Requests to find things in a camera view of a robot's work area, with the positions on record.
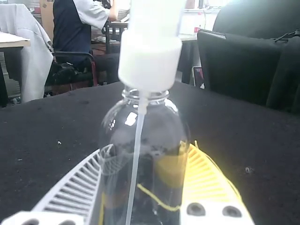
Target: man sitting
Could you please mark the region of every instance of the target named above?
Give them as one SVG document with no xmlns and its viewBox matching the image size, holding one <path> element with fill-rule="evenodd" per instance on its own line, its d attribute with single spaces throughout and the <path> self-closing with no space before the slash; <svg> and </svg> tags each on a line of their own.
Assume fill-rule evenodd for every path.
<svg viewBox="0 0 300 225">
<path fill-rule="evenodd" d="M 55 0 L 53 5 L 55 51 L 91 53 L 91 26 L 102 29 L 107 19 L 118 17 L 118 0 L 110 9 L 93 0 Z M 119 54 L 94 56 L 96 70 L 107 72 L 107 82 L 118 81 Z M 91 68 L 82 56 L 58 57 L 58 62 L 69 62 L 79 70 Z"/>
</svg>

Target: small debris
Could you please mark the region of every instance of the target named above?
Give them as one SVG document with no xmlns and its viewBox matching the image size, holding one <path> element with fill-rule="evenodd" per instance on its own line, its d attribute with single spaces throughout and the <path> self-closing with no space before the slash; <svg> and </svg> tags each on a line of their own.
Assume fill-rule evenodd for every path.
<svg viewBox="0 0 300 225">
<path fill-rule="evenodd" d="M 251 168 L 250 166 L 245 167 L 245 172 L 246 172 L 246 173 L 253 173 L 253 171 L 254 171 L 254 169 Z"/>
</svg>

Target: desk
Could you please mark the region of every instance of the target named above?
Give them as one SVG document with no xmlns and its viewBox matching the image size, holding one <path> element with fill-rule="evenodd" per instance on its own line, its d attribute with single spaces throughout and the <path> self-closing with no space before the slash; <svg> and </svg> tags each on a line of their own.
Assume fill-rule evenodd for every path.
<svg viewBox="0 0 300 225">
<path fill-rule="evenodd" d="M 11 50 L 22 50 L 23 47 L 30 46 L 28 39 L 16 35 L 0 32 L 0 52 Z M 8 93 L 5 86 L 3 71 L 0 65 L 0 106 L 5 107 L 8 103 Z"/>
<path fill-rule="evenodd" d="M 101 120 L 122 89 L 114 83 L 0 109 L 1 219 L 31 210 L 98 148 Z M 299 118 L 183 83 L 170 98 L 256 225 L 300 224 Z"/>
</svg>

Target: dark vest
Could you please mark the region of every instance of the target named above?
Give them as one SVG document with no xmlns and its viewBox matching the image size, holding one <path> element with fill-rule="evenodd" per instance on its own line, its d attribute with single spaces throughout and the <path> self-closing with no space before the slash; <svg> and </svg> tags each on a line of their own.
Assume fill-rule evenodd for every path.
<svg viewBox="0 0 300 225">
<path fill-rule="evenodd" d="M 55 0 L 53 5 L 55 51 L 90 52 L 91 26 L 83 24 L 79 18 L 73 0 Z M 84 61 L 84 57 L 57 58 L 58 62 L 70 62 L 75 66 Z"/>
</svg>

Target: red object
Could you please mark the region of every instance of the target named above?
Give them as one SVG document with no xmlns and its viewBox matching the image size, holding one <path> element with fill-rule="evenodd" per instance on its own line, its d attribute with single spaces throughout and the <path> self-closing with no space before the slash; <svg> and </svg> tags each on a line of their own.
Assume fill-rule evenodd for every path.
<svg viewBox="0 0 300 225">
<path fill-rule="evenodd" d="M 34 13 L 41 14 L 41 8 L 40 7 L 34 7 Z"/>
<path fill-rule="evenodd" d="M 195 28 L 194 28 L 194 33 L 198 33 L 198 31 L 199 31 L 200 29 L 201 29 L 200 27 L 195 27 Z"/>
</svg>

